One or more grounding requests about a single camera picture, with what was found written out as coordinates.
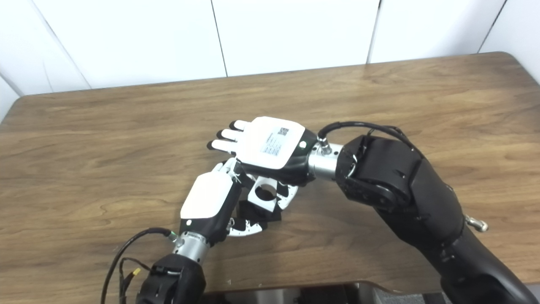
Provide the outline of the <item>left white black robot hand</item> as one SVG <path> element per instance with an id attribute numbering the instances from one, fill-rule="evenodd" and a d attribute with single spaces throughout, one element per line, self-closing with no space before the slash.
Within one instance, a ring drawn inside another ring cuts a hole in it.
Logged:
<path id="1" fill-rule="evenodd" d="M 228 235 L 242 237 L 266 230 L 267 223 L 232 215 L 243 188 L 252 189 L 254 183 L 253 176 L 245 173 L 236 158 L 199 175 L 180 211 L 180 233 L 196 233 L 212 247 Z"/>

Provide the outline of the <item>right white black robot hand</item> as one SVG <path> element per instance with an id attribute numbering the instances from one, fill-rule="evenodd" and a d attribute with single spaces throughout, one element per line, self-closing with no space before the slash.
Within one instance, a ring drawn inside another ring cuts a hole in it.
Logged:
<path id="1" fill-rule="evenodd" d="M 268 116 L 251 122 L 236 120 L 216 136 L 208 149 L 236 157 L 245 173 L 258 177 L 257 182 L 273 179 L 282 185 L 304 186 L 314 179 L 308 158 L 318 137 L 297 122 Z"/>

